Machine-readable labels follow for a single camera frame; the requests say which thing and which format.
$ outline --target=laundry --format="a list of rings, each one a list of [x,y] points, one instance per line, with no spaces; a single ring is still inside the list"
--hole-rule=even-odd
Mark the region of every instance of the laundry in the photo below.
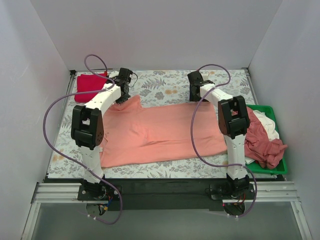
[[[288,146],[278,138],[269,140],[267,131],[254,111],[249,107],[247,111],[250,127],[245,137],[244,154],[246,157],[257,160],[262,168],[274,169],[283,158]]]
[[[276,123],[268,118],[264,112],[253,110],[254,115],[259,119],[261,124],[263,125],[264,130],[266,131],[269,141],[272,141],[274,139],[279,139],[279,133],[276,131]],[[249,157],[245,157],[245,163],[251,164],[255,160]]]
[[[81,74],[76,78],[76,88],[78,93],[100,90],[106,83],[106,79],[96,75]],[[98,93],[77,94],[74,100],[77,103],[87,103],[93,99]]]
[[[144,108],[136,95],[114,104],[103,116],[100,145],[103,168],[195,158],[190,124],[196,102]],[[202,102],[197,111],[194,139],[202,156],[227,153],[214,106]]]

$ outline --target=wall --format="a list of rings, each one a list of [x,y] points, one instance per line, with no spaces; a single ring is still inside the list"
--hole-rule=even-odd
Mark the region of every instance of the wall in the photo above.
[[[249,66],[260,104],[275,110],[313,239],[320,239],[320,2],[283,0]]]
[[[0,239],[20,239],[51,151],[46,108],[66,92],[69,73],[29,0],[0,0]],[[61,107],[48,119],[54,141]]]
[[[31,0],[69,70],[248,67],[282,0]],[[93,68],[102,65],[90,59]]]

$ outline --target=green basket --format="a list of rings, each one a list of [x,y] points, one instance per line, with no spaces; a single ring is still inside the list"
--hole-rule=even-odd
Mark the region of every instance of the green basket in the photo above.
[[[271,120],[273,120],[275,122],[275,130],[277,132],[278,131],[278,126],[277,126],[277,121],[276,121],[276,116],[274,113],[274,110],[272,109],[272,107],[270,106],[263,106],[263,105],[248,105],[247,106],[249,108],[251,108],[252,110],[258,110],[262,113],[265,113],[265,115],[270,118]],[[285,157],[282,158],[282,160],[280,160],[278,166],[276,166],[274,169],[268,169],[268,168],[262,168],[259,163],[256,163],[255,161],[253,163],[250,163],[249,165],[247,165],[247,167],[254,173],[259,173],[259,174],[271,174],[271,175],[275,175],[275,174],[286,174],[288,173],[288,169],[287,169],[287,164],[286,164],[286,160]]]

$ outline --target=floral tablecloth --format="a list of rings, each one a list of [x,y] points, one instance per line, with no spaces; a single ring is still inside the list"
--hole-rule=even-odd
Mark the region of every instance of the floral tablecloth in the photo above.
[[[189,101],[189,82],[187,74],[190,70],[140,70],[136,71],[139,79],[130,88],[131,96],[140,95],[143,107],[181,104]],[[228,80],[223,70],[210,70],[209,79],[216,84]],[[228,94],[242,95],[247,104],[255,104],[248,79],[244,70],[231,70],[230,84],[220,87]],[[77,91],[77,81],[74,81],[72,92]],[[55,147],[64,154],[82,161],[82,156],[75,141],[71,139],[71,121],[74,106],[78,104],[70,97],[59,129]],[[227,154],[205,157],[209,163],[225,165]],[[106,178],[225,178],[227,168],[211,167],[198,158],[163,161],[148,164],[130,164],[105,168]],[[84,169],[76,163],[53,152],[48,167],[48,178],[82,178]],[[256,174],[257,178],[274,178],[267,174]]]

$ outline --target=folded red fabric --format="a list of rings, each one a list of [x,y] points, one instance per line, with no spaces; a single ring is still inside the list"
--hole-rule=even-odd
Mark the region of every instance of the folded red fabric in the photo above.
[[[103,88],[106,83],[106,79],[98,77],[96,75],[86,75],[81,74],[76,78],[76,88],[78,93],[95,91]],[[98,93],[87,93],[87,94],[78,94],[74,96],[74,100],[77,103],[87,103],[93,99]]]
[[[250,127],[247,129],[244,142],[246,157],[257,160],[261,167],[274,169],[283,158],[288,145],[280,139],[269,141],[268,134],[253,110],[247,107]]]

